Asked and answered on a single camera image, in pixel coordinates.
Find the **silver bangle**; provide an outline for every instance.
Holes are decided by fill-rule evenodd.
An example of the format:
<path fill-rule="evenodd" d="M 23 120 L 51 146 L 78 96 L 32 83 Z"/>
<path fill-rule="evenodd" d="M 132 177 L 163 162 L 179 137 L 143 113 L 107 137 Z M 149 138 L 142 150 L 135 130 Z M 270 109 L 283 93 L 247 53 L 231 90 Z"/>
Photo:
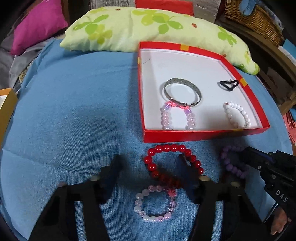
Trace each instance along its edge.
<path fill-rule="evenodd" d="M 165 89 L 166 86 L 168 86 L 168 85 L 170 85 L 170 84 L 182 84 L 182 85 L 186 85 L 186 86 L 188 86 L 188 87 L 191 88 L 194 92 L 196 92 L 196 94 L 197 94 L 198 97 L 200 98 L 199 101 L 194 102 L 194 103 L 192 103 L 192 104 L 188 104 L 188 103 L 185 103 L 185 102 L 180 102 L 180 101 L 175 100 L 173 97 L 171 97 L 171 96 L 167 93 L 167 91 L 166 91 L 166 89 Z M 181 105 L 181 106 L 184 106 L 184 107 L 186 107 L 186 106 L 194 107 L 194 106 L 196 106 L 196 105 L 202 100 L 202 93 L 200 92 L 199 88 L 197 88 L 197 86 L 194 85 L 194 84 L 192 84 L 190 81 L 188 81 L 188 80 L 184 80 L 184 79 L 173 78 L 173 79 L 168 80 L 168 81 L 165 83 L 165 86 L 163 87 L 163 92 L 165 93 L 165 96 L 166 96 L 169 100 L 171 100 L 171 101 L 173 101 L 173 102 L 175 102 L 175 103 L 177 103 L 177 104 L 179 104 L 179 105 Z"/>

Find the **blue tablecloth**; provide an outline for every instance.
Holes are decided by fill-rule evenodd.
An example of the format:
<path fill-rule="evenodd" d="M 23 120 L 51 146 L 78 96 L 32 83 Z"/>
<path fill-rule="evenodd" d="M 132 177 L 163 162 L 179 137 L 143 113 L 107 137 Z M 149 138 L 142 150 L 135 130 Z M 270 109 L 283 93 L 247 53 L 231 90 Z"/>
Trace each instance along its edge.
<path fill-rule="evenodd" d="M 153 184 L 141 158 L 155 144 L 142 143 L 137 87 L 137 53 L 67 51 L 55 40 L 29 69 L 20 101 L 10 121 L 0 166 L 1 213 L 19 239 L 28 239 L 38 216 L 60 181 L 80 183 L 110 163 L 126 157 L 113 196 L 101 205 L 112 241 L 187 240 L 197 212 L 183 190 L 178 208 L 163 223 L 144 223 L 133 211 L 135 194 Z M 202 162 L 205 175 L 218 181 L 218 161 L 225 145 L 252 146 L 264 152 L 292 153 L 281 114 L 255 76 L 240 72 L 258 97 L 271 128 L 258 135 L 185 143 Z M 154 160 L 176 174 L 176 153 Z M 255 171 L 247 190 L 261 217 L 273 204 Z M 148 213 L 162 213 L 164 195 L 152 194 Z M 223 204 L 217 202 L 218 240 Z M 81 203 L 77 203 L 80 240 L 85 240 Z"/>

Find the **light green pillow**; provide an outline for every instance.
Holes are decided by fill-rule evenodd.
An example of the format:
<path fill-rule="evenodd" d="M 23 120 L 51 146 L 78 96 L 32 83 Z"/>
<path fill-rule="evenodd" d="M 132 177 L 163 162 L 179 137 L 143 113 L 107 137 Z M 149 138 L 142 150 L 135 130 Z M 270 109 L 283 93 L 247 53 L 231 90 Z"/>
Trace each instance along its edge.
<path fill-rule="evenodd" d="M 248 74 L 257 74 L 248 46 L 238 36 L 204 19 L 165 10 L 101 7 L 67 30 L 60 46 L 69 50 L 138 51 L 140 41 L 173 42 L 225 55 Z"/>

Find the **cardboard box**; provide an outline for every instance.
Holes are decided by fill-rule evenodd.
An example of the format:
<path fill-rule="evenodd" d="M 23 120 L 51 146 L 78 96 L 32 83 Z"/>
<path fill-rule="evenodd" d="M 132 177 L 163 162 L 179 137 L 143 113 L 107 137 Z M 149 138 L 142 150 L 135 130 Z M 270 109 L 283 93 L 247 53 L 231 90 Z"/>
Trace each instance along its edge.
<path fill-rule="evenodd" d="M 223 56 L 196 47 L 166 42 L 141 42 L 138 55 L 139 101 L 144 143 L 251 135 L 262 133 L 270 127 L 251 88 Z M 162 129 L 160 109 L 168 101 L 163 93 L 163 86 L 171 78 L 189 80 L 200 89 L 202 100 L 191 108 L 195 114 L 197 130 L 186 130 L 185 113 L 176 107 L 170 109 L 173 130 Z M 239 86 L 231 92 L 219 85 L 220 81 L 230 79 L 239 81 Z M 169 90 L 173 98 L 186 103 L 192 103 L 196 98 L 189 87 L 173 85 L 169 85 L 172 86 Z M 251 119 L 250 129 L 234 129 L 226 115 L 226 102 L 234 102 L 244 108 Z M 243 126 L 245 120 L 241 113 L 234 110 L 234 115 L 237 115 L 237 122 Z"/>
<path fill-rule="evenodd" d="M 18 101 L 13 89 L 3 89 L 0 90 L 0 145 L 5 136 L 5 131 L 7 129 L 9 120 L 15 109 L 15 105 Z"/>

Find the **yellow box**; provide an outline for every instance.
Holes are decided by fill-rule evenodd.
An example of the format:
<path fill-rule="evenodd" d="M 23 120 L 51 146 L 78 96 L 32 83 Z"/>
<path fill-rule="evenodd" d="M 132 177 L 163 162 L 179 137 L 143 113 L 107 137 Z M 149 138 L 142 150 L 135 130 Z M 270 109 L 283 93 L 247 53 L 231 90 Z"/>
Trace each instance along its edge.
<path fill-rule="evenodd" d="M 9 88 L 0 90 L 0 146 L 2 146 L 5 131 L 17 101 L 18 98 L 13 89 Z"/>

